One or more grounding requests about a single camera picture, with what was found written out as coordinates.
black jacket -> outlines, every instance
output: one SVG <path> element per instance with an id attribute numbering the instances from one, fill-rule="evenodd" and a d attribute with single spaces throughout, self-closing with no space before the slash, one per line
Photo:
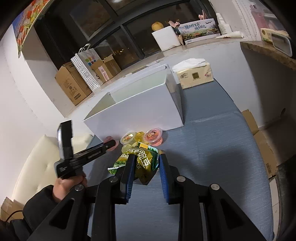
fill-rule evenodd
<path id="1" fill-rule="evenodd" d="M 53 186 L 43 188 L 24 206 L 24 219 L 12 220 L 8 224 L 0 221 L 0 240 L 26 241 L 39 224 L 57 205 L 52 198 Z"/>

painting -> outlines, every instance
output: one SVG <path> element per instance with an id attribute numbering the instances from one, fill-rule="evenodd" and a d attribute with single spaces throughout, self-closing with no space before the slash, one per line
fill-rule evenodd
<path id="1" fill-rule="evenodd" d="M 33 0 L 13 21 L 12 26 L 17 41 L 18 57 L 20 57 L 22 47 L 30 29 L 38 17 L 48 9 L 53 1 L 54 0 Z"/>
<path id="2" fill-rule="evenodd" d="M 181 24 L 178 27 L 185 44 L 220 36 L 213 18 Z"/>

white cardboard box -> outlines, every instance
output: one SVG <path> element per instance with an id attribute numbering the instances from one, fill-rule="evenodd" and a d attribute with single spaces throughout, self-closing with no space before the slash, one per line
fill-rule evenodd
<path id="1" fill-rule="evenodd" d="M 132 83 L 108 92 L 84 119 L 101 140 L 119 140 L 129 131 L 183 126 L 179 88 L 168 65 L 135 74 Z"/>

metal screw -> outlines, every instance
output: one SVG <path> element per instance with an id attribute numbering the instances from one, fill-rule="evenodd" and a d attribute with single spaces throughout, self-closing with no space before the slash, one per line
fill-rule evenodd
<path id="1" fill-rule="evenodd" d="M 79 191 L 81 191 L 83 188 L 84 188 L 83 185 L 78 184 L 78 185 L 76 185 L 75 190 L 79 192 Z"/>
<path id="2" fill-rule="evenodd" d="M 112 183 L 115 183 L 115 182 L 118 181 L 118 178 L 116 176 L 113 176 L 113 177 L 109 178 L 109 181 L 112 182 Z"/>
<path id="3" fill-rule="evenodd" d="M 178 176 L 178 177 L 177 177 L 177 181 L 178 181 L 178 182 L 181 182 L 181 183 L 182 183 L 182 182 L 185 182 L 185 180 L 186 180 L 186 178 L 183 177 L 183 176 Z"/>
<path id="4" fill-rule="evenodd" d="M 211 188 L 213 189 L 213 190 L 215 190 L 215 191 L 217 191 L 217 190 L 219 190 L 219 188 L 220 188 L 220 186 L 218 185 L 218 184 L 212 184 L 211 185 Z"/>

white sofa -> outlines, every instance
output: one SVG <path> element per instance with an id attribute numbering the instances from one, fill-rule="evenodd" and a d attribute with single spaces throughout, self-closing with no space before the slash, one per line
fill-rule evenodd
<path id="1" fill-rule="evenodd" d="M 72 138 L 74 153 L 86 149 L 92 136 L 89 134 Z M 56 174 L 53 164 L 59 160 L 57 139 L 43 136 L 33 148 L 15 185 L 12 200 L 21 205 L 42 188 L 54 184 Z"/>

